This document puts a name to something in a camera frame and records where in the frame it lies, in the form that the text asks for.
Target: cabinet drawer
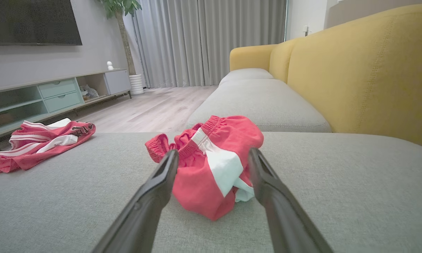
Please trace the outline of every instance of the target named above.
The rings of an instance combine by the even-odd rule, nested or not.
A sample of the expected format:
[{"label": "cabinet drawer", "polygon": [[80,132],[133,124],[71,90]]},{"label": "cabinet drawer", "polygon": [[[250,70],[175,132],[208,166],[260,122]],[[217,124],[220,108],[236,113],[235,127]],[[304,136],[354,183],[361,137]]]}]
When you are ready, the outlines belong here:
[{"label": "cabinet drawer", "polygon": [[43,98],[57,96],[70,91],[75,91],[75,80],[62,80],[38,85]]},{"label": "cabinet drawer", "polygon": [[76,92],[46,100],[46,106],[49,112],[55,112],[57,110],[70,107],[79,103],[80,98],[78,97],[78,94]]}]

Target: tv stand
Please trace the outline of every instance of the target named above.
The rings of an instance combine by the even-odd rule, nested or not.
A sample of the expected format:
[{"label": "tv stand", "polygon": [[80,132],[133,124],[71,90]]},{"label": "tv stand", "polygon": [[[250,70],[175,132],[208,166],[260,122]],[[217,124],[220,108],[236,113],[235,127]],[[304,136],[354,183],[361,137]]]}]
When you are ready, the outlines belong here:
[{"label": "tv stand", "polygon": [[[94,88],[98,97],[83,99],[80,86]],[[131,85],[126,69],[62,77],[0,90],[0,137],[9,134],[24,120],[41,122],[51,117],[112,97],[128,95]]]}]

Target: black television screen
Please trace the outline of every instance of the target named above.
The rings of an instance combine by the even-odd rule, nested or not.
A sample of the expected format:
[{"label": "black television screen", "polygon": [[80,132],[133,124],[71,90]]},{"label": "black television screen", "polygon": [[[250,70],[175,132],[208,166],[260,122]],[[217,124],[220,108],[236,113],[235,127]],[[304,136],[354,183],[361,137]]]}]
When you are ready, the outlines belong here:
[{"label": "black television screen", "polygon": [[0,45],[81,45],[70,0],[0,0]]}]

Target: curtain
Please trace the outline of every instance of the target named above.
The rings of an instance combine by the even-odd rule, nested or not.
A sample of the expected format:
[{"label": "curtain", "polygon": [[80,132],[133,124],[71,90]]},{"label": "curtain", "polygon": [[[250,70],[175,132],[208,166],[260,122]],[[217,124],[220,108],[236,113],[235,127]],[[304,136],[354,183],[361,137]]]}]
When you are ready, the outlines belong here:
[{"label": "curtain", "polygon": [[139,0],[148,88],[218,85],[233,48],[283,42],[286,0]]}]

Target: white cabinet door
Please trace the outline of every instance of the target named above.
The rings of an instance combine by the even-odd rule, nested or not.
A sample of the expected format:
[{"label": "white cabinet door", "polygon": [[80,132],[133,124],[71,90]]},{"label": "white cabinet door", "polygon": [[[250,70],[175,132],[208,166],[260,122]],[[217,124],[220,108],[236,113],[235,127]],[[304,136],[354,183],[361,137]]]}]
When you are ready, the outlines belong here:
[{"label": "white cabinet door", "polygon": [[131,90],[127,70],[118,70],[105,73],[106,85],[110,95]]}]

